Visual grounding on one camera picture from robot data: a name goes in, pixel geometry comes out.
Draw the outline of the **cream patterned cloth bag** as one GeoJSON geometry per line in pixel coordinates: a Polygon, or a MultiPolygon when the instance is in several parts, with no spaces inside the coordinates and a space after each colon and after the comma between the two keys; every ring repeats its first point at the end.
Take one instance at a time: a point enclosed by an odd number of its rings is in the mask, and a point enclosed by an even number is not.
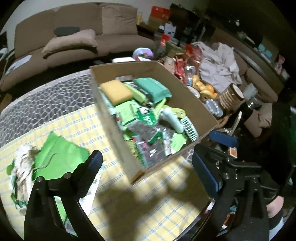
{"type": "Polygon", "coordinates": [[[10,189],[17,201],[28,202],[33,188],[33,169],[39,153],[36,146],[23,144],[16,151],[10,174],[10,189]]]}

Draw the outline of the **crumpled grey cloth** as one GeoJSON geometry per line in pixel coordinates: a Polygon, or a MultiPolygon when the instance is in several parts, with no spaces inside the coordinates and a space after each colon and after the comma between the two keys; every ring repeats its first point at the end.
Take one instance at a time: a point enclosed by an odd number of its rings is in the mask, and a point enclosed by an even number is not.
{"type": "Polygon", "coordinates": [[[242,84],[232,47],[220,42],[216,50],[203,42],[194,42],[193,46],[199,47],[203,53],[203,60],[199,67],[203,81],[212,85],[219,93],[232,83],[237,86],[242,84]]]}

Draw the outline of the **beige cushion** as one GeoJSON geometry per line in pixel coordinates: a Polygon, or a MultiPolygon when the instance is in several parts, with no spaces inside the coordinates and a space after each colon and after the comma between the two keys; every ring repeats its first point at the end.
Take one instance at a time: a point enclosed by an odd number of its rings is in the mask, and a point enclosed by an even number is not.
{"type": "Polygon", "coordinates": [[[64,50],[79,48],[96,48],[95,31],[92,29],[81,30],[69,36],[53,37],[43,48],[41,53],[44,56],[61,52],[64,50]]]}

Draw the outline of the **black oval pad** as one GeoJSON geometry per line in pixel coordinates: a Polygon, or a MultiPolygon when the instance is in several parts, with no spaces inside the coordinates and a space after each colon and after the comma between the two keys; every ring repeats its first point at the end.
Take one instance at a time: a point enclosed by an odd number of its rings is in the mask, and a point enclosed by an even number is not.
{"type": "Polygon", "coordinates": [[[80,31],[79,27],[66,26],[66,27],[55,28],[54,34],[57,37],[64,37],[64,36],[72,35],[72,34],[77,33],[79,31],[80,31]]]}

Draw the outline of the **mint handheld device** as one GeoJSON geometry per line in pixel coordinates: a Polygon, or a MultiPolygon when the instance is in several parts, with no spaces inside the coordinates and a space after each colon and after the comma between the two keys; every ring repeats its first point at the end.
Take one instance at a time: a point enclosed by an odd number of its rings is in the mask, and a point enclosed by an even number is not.
{"type": "Polygon", "coordinates": [[[170,108],[164,108],[162,111],[163,118],[173,127],[176,133],[183,133],[184,127],[179,119],[173,114],[170,108]]]}

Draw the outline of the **large beige back pillow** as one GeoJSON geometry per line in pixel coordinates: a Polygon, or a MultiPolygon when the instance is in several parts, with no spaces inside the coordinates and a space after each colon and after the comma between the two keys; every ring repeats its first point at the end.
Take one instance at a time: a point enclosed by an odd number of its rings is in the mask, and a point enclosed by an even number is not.
{"type": "Polygon", "coordinates": [[[103,35],[137,35],[137,8],[119,4],[102,6],[103,35]]]}

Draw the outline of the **yellow sponge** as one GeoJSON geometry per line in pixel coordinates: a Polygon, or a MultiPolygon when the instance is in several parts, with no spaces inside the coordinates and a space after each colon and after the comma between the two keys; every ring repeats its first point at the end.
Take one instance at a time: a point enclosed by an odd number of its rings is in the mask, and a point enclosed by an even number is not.
{"type": "Polygon", "coordinates": [[[133,98],[133,93],[119,80],[111,80],[100,86],[104,95],[113,105],[119,105],[133,98]]]}

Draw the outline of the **brown sofa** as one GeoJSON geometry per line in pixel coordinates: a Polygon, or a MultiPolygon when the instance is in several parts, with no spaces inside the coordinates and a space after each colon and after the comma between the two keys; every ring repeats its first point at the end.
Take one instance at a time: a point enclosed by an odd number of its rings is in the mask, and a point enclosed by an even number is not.
{"type": "Polygon", "coordinates": [[[15,29],[15,61],[1,77],[1,91],[69,63],[154,48],[137,31],[137,8],[126,4],[61,6],[23,20],[15,29]]]}

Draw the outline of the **purple round toy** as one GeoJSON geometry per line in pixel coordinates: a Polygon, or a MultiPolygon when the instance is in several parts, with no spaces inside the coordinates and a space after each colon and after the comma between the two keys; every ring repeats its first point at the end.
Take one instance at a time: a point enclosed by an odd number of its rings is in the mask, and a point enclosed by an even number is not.
{"type": "Polygon", "coordinates": [[[132,57],[135,60],[137,60],[139,57],[142,57],[145,59],[153,59],[154,54],[150,48],[140,47],[140,48],[135,49],[135,51],[133,51],[132,57]]]}

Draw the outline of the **green comb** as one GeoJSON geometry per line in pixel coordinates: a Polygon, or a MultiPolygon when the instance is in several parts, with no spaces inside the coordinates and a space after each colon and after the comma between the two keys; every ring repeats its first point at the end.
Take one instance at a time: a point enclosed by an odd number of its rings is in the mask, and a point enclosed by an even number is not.
{"type": "Polygon", "coordinates": [[[199,134],[190,119],[186,116],[180,119],[180,122],[183,125],[184,131],[186,132],[189,139],[192,142],[196,141],[199,138],[199,134]]]}

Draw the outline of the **yellow checked tablecloth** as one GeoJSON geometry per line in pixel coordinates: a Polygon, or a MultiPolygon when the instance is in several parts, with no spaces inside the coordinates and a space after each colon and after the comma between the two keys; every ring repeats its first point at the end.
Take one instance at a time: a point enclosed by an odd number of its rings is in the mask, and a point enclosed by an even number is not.
{"type": "Polygon", "coordinates": [[[6,167],[20,145],[41,147],[50,132],[89,151],[102,152],[103,170],[89,219],[106,240],[174,240],[210,201],[191,165],[191,154],[130,184],[105,136],[95,105],[89,105],[2,144],[1,200],[19,235],[23,235],[25,218],[11,200],[6,167]]]}

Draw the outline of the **red boxes stack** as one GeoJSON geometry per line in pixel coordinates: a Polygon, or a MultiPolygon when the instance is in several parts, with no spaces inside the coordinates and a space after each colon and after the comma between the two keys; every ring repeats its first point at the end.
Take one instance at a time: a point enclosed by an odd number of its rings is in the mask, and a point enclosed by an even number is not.
{"type": "Polygon", "coordinates": [[[159,26],[164,26],[168,22],[170,15],[170,9],[153,6],[149,17],[148,26],[153,30],[157,30],[159,26]]]}

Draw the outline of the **ribbed brown cup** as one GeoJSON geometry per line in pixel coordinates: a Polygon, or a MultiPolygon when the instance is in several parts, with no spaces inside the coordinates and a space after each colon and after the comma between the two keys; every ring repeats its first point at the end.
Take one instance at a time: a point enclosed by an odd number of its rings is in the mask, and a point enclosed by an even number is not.
{"type": "Polygon", "coordinates": [[[220,105],[226,111],[233,111],[243,100],[243,92],[233,83],[218,96],[220,105]]]}

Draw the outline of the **cardboard box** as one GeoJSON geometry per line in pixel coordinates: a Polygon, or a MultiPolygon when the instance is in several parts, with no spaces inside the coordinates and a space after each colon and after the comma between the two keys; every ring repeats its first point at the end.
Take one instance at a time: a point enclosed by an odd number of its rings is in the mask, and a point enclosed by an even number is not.
{"type": "Polygon", "coordinates": [[[149,176],[191,149],[218,125],[201,100],[156,61],[96,65],[90,73],[99,119],[130,183],[149,176]],[[144,77],[157,80],[173,96],[153,103],[133,81],[144,77]],[[124,84],[133,98],[113,105],[100,86],[111,80],[124,84]],[[185,131],[176,133],[162,116],[164,108],[170,108],[179,121],[187,116],[199,138],[192,142],[185,131]]]}

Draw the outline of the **green fabric bag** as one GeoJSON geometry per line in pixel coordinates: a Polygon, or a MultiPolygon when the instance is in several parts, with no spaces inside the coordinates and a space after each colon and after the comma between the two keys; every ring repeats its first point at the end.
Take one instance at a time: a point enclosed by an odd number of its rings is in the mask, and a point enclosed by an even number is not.
{"type": "Polygon", "coordinates": [[[39,176],[46,180],[61,178],[84,163],[89,155],[88,149],[50,132],[35,158],[33,179],[36,180],[39,176]]]}

